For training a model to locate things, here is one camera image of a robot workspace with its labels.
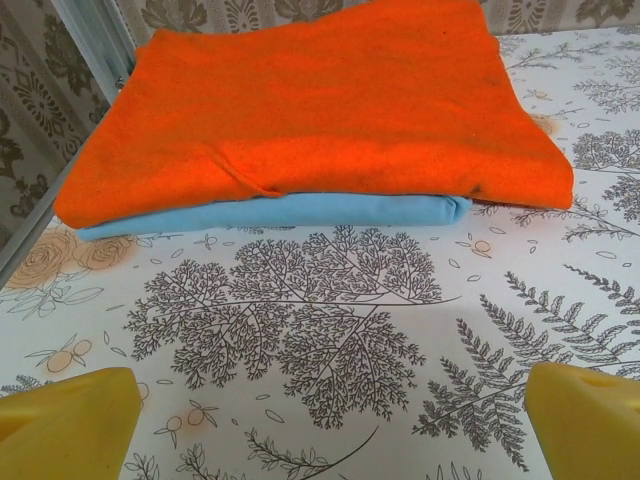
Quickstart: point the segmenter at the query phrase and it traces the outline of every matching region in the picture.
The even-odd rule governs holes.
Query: folded blue towel
[[[89,241],[213,227],[449,225],[457,222],[470,207],[471,200],[449,196],[296,193],[150,213],[82,228],[77,234]]]

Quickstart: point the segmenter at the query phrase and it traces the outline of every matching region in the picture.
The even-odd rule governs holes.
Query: orange towel
[[[240,35],[158,31],[55,203],[75,228],[290,192],[571,205],[477,0],[374,0]]]

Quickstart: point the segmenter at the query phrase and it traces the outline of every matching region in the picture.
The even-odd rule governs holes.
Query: damask wallpaper
[[[240,33],[364,0],[116,0],[138,45],[157,28]],[[636,0],[479,0],[494,34],[640,24]],[[108,103],[50,0],[0,0],[0,247]]]
[[[0,247],[108,106],[50,0],[0,0]]]
[[[239,33],[311,21],[368,0],[116,0],[138,45],[156,28]],[[640,24],[636,0],[479,0],[492,33]]]

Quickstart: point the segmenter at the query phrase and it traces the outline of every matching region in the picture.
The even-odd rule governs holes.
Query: folded cloth
[[[457,222],[470,207],[471,200],[462,197],[297,193],[149,213],[81,228],[76,234],[91,241],[213,227],[436,226]]]
[[[374,0],[240,35],[159,30],[55,203],[71,227],[296,192],[568,208],[477,0]]]

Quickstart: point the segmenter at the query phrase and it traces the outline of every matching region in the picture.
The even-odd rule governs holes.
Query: cloth fold
[[[471,203],[466,198],[449,196],[300,193],[139,215],[81,228],[76,234],[91,241],[214,227],[441,226],[457,222]]]
[[[289,193],[568,208],[477,0],[373,0],[240,35],[158,30],[55,203],[74,228]]]

